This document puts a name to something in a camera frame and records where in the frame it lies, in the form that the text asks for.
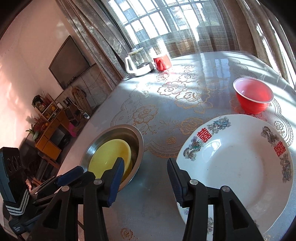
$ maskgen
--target lace tablecloth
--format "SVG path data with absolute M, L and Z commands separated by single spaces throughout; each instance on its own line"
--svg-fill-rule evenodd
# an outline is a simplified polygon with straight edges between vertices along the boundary
M 232 83 L 239 77 L 258 78 L 274 92 L 266 111 L 253 115 L 273 125 L 284 138 L 295 162 L 296 93 L 259 59 L 238 52 L 209 52 L 172 59 L 172 68 L 124 79 L 83 129 L 59 174 L 79 165 L 83 153 L 102 131 L 119 124 L 137 127 L 145 153 L 134 179 L 104 209 L 110 240 L 182 240 L 185 224 L 178 212 L 166 171 L 169 157 L 200 125 L 225 114 L 247 114 Z M 296 188 L 269 231 L 266 241 L 280 240 L 295 217 Z M 79 220 L 82 220 L 80 209 Z

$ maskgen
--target wall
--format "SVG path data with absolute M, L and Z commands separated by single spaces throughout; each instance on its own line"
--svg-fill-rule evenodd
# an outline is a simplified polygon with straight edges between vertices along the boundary
M 86 99 L 92 109 L 101 105 L 111 93 L 109 85 L 105 81 L 99 67 L 96 64 L 85 71 L 57 98 L 57 101 L 64 107 L 66 107 L 66 105 L 63 103 L 63 100 L 66 99 L 66 97 L 70 97 L 72 101 L 75 101 L 72 95 L 72 89 L 74 87 L 79 87 L 86 93 Z
M 19 147 L 27 137 L 25 130 L 36 116 L 31 105 L 35 95 L 44 91 L 55 99 L 62 93 L 48 67 L 68 35 L 94 64 L 55 0 L 33 0 L 1 38 L 0 148 Z M 3 224 L 1 211 L 0 223 Z

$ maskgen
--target orange cabinet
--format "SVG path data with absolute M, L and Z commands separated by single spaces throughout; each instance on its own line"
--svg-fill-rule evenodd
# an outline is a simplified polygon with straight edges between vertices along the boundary
M 47 137 L 48 139 L 50 139 L 51 136 L 52 136 L 52 134 L 54 133 L 55 130 L 56 130 L 56 128 L 50 126 L 50 127 L 46 130 L 44 136 Z
M 57 115 L 57 119 L 62 121 L 64 118 L 67 118 L 66 113 L 64 111 L 60 111 Z
M 61 153 L 61 149 L 59 149 L 55 144 L 53 144 L 51 141 L 48 141 L 46 145 L 44 146 L 42 152 L 46 155 L 48 155 L 51 159 L 54 161 L 57 159 L 59 154 Z
M 36 144 L 36 147 L 42 151 L 43 148 L 45 147 L 46 143 L 47 143 L 48 139 L 46 137 L 43 137 L 40 139 L 40 141 L 38 141 Z

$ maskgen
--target blue gripper pad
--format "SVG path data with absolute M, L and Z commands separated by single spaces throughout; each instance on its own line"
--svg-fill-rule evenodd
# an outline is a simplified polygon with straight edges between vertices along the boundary
M 104 189 L 109 192 L 106 204 L 110 207 L 117 197 L 118 189 L 124 172 L 124 161 L 121 157 L 116 159 L 113 168 L 106 170 L 101 179 L 104 181 Z
M 77 178 L 81 177 L 84 170 L 80 166 L 76 166 L 73 169 L 66 172 L 64 175 L 60 176 L 56 182 L 58 187 L 69 185 L 71 182 L 75 181 Z

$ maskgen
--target red plastic bowl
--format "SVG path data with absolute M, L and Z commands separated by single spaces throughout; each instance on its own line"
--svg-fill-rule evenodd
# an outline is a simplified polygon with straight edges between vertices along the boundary
M 268 85 L 253 78 L 239 78 L 233 82 L 233 88 L 242 108 L 250 114 L 256 115 L 266 110 L 274 98 Z

